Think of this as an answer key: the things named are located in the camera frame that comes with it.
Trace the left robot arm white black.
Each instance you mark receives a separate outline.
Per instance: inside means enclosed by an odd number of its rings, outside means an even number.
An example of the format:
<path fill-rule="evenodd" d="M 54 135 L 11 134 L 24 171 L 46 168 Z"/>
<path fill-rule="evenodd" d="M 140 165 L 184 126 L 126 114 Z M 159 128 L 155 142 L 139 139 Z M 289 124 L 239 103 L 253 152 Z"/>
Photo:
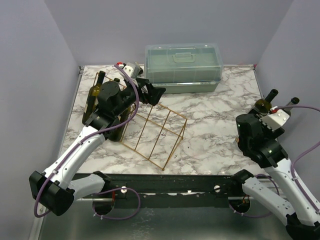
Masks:
<path fill-rule="evenodd" d="M 29 177 L 32 197 L 56 216 L 63 215 L 74 201 L 97 194 L 104 198 L 110 194 L 111 185 L 101 172 L 74 179 L 75 174 L 92 152 L 102 145 L 114 130 L 124 126 L 119 116 L 132 104 L 155 106 L 165 93 L 164 87 L 153 86 L 148 79 L 137 78 L 127 81 L 126 88 L 120 89 L 115 81 L 107 81 L 100 87 L 98 104 L 82 128 L 77 139 L 58 160 L 42 173 L 34 171 Z"/>

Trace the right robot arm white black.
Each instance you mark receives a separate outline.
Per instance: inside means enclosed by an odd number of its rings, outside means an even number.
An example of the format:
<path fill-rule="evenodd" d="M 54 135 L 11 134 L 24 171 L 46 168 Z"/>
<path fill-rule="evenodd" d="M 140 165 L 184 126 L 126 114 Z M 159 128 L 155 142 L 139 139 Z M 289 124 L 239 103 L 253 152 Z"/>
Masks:
<path fill-rule="evenodd" d="M 264 169 L 278 184 L 286 198 L 282 198 L 249 171 L 243 169 L 235 173 L 230 183 L 230 191 L 236 195 L 249 195 L 273 213 L 285 226 L 294 240 L 318 240 L 320 238 L 320 202 L 298 180 L 292 162 L 272 135 L 272 127 L 281 127 L 289 116 L 280 111 L 268 115 L 263 122 L 254 114 L 236 117 L 238 147 Z"/>

